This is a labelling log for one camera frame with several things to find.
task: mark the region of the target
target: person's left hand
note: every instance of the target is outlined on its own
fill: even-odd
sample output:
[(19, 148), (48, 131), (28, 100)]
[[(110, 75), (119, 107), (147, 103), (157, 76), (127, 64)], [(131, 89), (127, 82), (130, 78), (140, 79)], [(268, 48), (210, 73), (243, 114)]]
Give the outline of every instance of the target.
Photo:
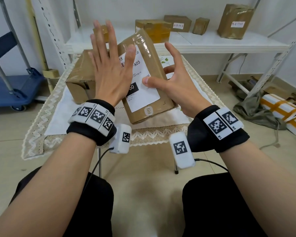
[(106, 21), (109, 32), (110, 57), (101, 26), (97, 20), (93, 22), (97, 36), (91, 34), (93, 51), (89, 52), (94, 66), (95, 99), (101, 99), (115, 107), (128, 93), (133, 78), (133, 64), (136, 47), (129, 45), (125, 55), (125, 67), (119, 61), (115, 31), (110, 21)]

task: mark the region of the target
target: forearm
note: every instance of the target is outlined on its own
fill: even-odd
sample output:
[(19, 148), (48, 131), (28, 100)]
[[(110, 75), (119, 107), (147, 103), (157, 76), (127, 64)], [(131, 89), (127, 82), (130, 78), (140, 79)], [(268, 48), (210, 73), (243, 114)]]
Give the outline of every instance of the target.
[(62, 236), (82, 193), (95, 147), (85, 136), (66, 135), (1, 215), (0, 236)]
[(269, 236), (296, 236), (296, 177), (247, 141), (220, 154)]

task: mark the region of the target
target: cart wheel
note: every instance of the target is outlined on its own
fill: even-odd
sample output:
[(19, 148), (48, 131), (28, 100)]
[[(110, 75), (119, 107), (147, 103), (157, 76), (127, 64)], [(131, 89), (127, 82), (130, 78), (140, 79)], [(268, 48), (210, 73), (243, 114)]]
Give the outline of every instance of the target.
[(12, 105), (11, 109), (14, 111), (25, 111), (26, 106), (25, 105)]

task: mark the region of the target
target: hand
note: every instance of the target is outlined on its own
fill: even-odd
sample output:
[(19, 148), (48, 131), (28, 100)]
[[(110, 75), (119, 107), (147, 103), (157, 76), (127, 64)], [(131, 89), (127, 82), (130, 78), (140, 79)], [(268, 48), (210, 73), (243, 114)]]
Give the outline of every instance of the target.
[(157, 77), (144, 77), (142, 83), (147, 87), (154, 87), (164, 91), (174, 102), (178, 103), (185, 115), (195, 118), (195, 116), (211, 106), (197, 90), (184, 67), (180, 52), (169, 42), (165, 44), (166, 49), (174, 59), (174, 65), (164, 68), (166, 74), (174, 72), (170, 80)]
[(95, 99), (105, 100), (115, 107), (129, 90), (133, 78), (133, 64), (136, 47), (129, 45), (125, 55), (125, 67), (122, 68), (118, 57), (115, 31), (110, 21), (106, 21), (109, 32), (110, 57), (99, 22), (93, 22), (98, 30), (97, 36), (91, 34), (93, 51), (89, 52), (95, 76)]

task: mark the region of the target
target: person's right hand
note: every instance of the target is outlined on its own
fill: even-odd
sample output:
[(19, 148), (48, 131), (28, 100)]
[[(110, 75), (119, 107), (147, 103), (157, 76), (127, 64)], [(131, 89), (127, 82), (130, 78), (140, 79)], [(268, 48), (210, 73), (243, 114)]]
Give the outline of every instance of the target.
[(147, 87), (154, 87), (164, 91), (174, 102), (178, 103), (185, 115), (195, 118), (195, 116), (211, 106), (197, 90), (184, 67), (180, 52), (169, 42), (165, 44), (166, 49), (174, 59), (174, 65), (164, 68), (166, 74), (174, 72), (170, 80), (157, 77), (144, 77), (142, 83)]

